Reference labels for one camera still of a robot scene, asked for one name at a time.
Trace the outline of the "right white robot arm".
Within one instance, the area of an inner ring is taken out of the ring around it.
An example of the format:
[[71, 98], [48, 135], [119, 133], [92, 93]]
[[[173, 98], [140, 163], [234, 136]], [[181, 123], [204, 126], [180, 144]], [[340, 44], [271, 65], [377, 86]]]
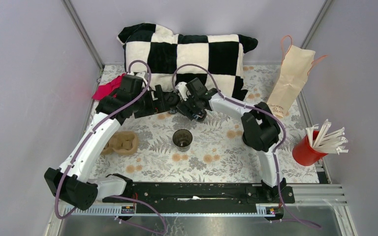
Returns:
[[200, 121], [206, 117], [206, 111], [209, 110], [241, 122], [243, 143], [258, 151], [259, 162], [263, 168], [263, 198], [271, 203], [276, 202], [286, 186], [276, 156], [276, 149], [281, 144], [279, 135], [285, 134], [285, 130], [281, 128], [268, 105], [265, 102], [253, 105], [227, 97], [217, 88], [207, 89], [198, 78], [188, 83], [179, 82], [174, 90], [181, 96], [177, 110], [189, 119]]

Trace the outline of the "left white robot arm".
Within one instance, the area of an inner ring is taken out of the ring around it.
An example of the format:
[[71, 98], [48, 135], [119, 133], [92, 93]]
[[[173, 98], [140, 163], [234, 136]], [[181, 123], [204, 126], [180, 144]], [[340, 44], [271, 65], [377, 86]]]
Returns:
[[153, 91], [150, 82], [147, 72], [124, 75], [120, 87], [99, 101], [89, 128], [68, 158], [57, 169], [48, 168], [45, 172], [44, 178], [55, 196], [55, 211], [60, 200], [87, 210], [95, 201], [107, 197], [115, 196], [121, 202], [132, 198], [133, 189], [122, 175], [91, 179], [90, 174], [108, 141], [127, 118], [169, 110], [161, 86]]

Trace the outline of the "black printed coffee cup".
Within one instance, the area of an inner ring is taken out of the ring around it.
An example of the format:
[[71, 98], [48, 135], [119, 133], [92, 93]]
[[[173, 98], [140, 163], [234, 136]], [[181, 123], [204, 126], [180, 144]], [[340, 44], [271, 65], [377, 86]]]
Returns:
[[168, 106], [169, 114], [176, 114], [177, 111], [177, 105], [180, 102], [180, 96], [174, 92], [166, 92], [164, 94], [165, 103]]

